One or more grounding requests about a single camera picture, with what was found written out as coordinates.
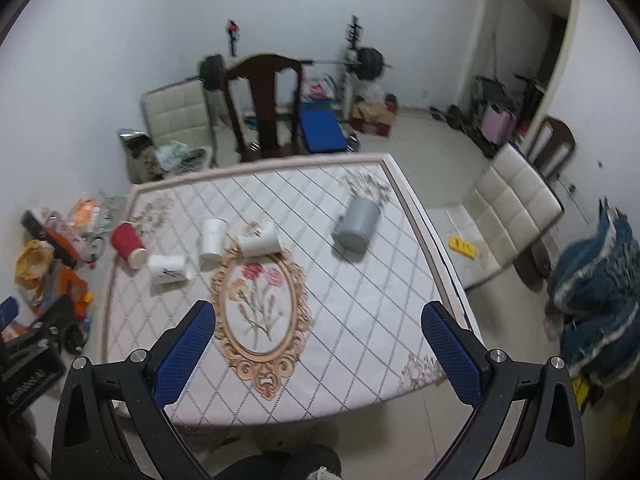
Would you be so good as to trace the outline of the blue ruffled blanket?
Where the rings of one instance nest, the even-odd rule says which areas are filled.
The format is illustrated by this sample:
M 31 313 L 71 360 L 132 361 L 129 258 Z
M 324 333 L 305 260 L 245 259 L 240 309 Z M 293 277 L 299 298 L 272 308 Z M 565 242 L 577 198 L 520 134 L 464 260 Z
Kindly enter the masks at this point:
M 600 201 L 596 232 L 562 252 L 548 295 L 563 315 L 560 352 L 570 377 L 606 389 L 636 369 L 639 242 L 626 214 Z

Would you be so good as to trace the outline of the floral patterned tablecloth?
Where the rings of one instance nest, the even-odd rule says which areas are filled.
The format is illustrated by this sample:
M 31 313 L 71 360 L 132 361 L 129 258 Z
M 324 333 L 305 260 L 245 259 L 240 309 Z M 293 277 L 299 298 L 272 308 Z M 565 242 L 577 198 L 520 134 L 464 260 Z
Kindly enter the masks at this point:
M 381 206 L 363 254 L 332 237 L 354 196 Z M 186 256 L 193 276 L 153 285 L 148 268 L 115 258 L 94 321 L 98 359 L 150 348 L 198 300 L 215 309 L 213 337 L 168 405 L 181 426 L 298 422 L 402 396 L 436 378 L 424 304 L 437 300 L 461 326 L 477 326 L 434 226 L 387 154 L 277 159 L 140 184 L 124 218 L 151 254 Z M 228 222 L 219 261 L 198 252 L 208 218 Z M 242 229 L 267 221 L 282 250 L 244 257 Z

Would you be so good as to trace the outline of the white paper cup lying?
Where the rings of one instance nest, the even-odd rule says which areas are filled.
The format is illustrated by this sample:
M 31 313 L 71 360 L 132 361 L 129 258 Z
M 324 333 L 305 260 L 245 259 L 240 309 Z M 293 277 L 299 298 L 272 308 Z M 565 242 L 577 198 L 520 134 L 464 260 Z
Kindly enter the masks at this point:
M 278 254 L 281 250 L 279 229 L 272 222 L 250 222 L 236 239 L 244 257 L 253 258 Z
M 165 285 L 190 281 L 191 267 L 186 256 L 152 255 L 148 260 L 153 285 Z

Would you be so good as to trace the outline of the red white plastic bag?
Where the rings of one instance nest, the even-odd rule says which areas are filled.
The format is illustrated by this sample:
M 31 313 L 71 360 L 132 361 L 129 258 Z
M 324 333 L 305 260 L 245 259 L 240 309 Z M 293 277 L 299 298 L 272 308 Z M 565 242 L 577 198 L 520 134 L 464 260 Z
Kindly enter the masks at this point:
M 335 81 L 330 75 L 312 76 L 302 82 L 302 99 L 305 101 L 334 101 Z

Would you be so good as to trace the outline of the grey plastic mug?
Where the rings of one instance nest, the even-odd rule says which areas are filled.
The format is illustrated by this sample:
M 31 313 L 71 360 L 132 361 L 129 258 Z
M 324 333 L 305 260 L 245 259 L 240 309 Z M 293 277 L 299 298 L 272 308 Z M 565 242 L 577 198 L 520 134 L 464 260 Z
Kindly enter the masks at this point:
M 380 215 L 381 206 L 377 202 L 354 196 L 344 214 L 335 221 L 332 237 L 349 252 L 363 254 L 370 245 Z

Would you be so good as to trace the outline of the yellow package on floor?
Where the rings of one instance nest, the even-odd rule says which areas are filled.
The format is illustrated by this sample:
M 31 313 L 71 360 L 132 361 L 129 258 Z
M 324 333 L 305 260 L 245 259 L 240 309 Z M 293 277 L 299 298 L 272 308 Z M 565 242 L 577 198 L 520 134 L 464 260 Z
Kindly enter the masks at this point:
M 583 413 L 589 400 L 589 393 L 591 389 L 590 382 L 588 382 L 584 376 L 578 376 L 572 379 L 572 388 L 578 411 Z

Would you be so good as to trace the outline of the white paper cup lying right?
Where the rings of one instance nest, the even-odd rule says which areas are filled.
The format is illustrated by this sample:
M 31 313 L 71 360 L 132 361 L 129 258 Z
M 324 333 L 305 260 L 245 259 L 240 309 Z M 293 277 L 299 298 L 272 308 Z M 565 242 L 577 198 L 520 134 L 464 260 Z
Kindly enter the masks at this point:
M 281 250 L 279 229 L 272 222 L 250 222 L 236 239 L 244 257 L 253 258 L 278 254 Z

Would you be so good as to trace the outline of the orange snack packet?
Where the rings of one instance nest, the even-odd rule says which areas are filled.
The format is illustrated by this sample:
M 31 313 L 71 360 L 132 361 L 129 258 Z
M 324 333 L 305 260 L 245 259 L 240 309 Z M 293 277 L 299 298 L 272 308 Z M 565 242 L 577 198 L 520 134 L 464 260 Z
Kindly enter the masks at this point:
M 96 197 L 78 200 L 67 215 L 67 223 L 80 235 L 91 233 L 98 220 L 100 204 Z

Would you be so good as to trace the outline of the yellow flat box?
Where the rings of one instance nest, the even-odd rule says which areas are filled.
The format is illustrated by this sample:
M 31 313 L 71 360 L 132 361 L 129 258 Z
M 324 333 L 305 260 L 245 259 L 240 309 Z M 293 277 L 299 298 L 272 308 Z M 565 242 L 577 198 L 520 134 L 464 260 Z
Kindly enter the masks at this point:
M 464 255 L 466 258 L 475 259 L 478 254 L 477 247 L 467 242 L 466 240 L 462 240 L 461 237 L 450 235 L 448 238 L 448 247 L 453 251 L 457 252 L 460 255 Z

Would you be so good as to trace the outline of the white paper cup lying left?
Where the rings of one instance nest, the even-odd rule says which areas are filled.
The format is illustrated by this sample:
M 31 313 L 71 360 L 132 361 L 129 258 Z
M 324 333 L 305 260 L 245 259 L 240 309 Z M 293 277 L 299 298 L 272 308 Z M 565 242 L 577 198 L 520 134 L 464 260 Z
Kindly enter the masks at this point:
M 152 255 L 148 260 L 153 285 L 165 285 L 190 281 L 191 267 L 186 256 Z

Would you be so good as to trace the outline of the white padded chair right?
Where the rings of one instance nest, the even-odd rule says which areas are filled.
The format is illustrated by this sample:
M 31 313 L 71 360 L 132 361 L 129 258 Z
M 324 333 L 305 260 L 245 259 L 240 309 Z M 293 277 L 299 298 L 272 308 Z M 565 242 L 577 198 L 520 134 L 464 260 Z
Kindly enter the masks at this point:
M 461 202 L 431 208 L 427 215 L 445 245 L 456 236 L 476 248 L 473 258 L 447 249 L 462 286 L 472 289 L 506 270 L 563 212 L 541 173 L 506 144 Z

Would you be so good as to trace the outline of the red paper cup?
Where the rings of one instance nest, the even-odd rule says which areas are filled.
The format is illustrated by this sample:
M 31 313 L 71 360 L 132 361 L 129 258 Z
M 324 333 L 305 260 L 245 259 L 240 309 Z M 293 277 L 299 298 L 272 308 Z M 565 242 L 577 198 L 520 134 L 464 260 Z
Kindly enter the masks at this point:
M 126 261 L 130 269 L 139 270 L 145 265 L 148 252 L 130 222 L 122 222 L 116 226 L 111 234 L 111 244 L 117 255 Z

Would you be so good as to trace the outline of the pink suitcase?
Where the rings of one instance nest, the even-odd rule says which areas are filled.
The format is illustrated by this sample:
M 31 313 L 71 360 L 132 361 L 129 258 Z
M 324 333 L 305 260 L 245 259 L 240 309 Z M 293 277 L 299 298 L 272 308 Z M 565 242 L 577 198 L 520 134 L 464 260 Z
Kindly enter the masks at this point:
M 506 107 L 491 103 L 486 107 L 480 132 L 484 138 L 496 145 L 506 142 L 513 131 L 515 125 L 515 114 Z

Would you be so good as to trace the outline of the white padded chair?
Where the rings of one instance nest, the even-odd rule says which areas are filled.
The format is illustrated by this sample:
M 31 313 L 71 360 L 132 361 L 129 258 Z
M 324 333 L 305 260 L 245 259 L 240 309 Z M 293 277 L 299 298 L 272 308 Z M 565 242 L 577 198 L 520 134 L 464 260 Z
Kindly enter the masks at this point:
M 462 286 L 472 289 L 506 270 L 563 212 L 541 173 L 506 144 L 461 202 L 431 208 L 427 215 L 445 245 L 456 236 L 476 248 L 473 258 L 447 249 Z
M 202 148 L 206 168 L 215 165 L 215 135 L 205 90 L 198 78 L 146 92 L 140 100 L 146 133 L 156 148 L 172 142 Z

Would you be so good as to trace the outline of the blue weight bench pad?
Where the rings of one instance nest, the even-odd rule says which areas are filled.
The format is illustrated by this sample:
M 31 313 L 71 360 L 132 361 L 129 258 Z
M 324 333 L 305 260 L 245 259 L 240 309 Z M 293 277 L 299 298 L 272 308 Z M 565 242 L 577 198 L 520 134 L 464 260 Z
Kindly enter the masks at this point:
M 347 150 L 347 140 L 329 101 L 300 104 L 299 122 L 310 154 L 343 153 Z

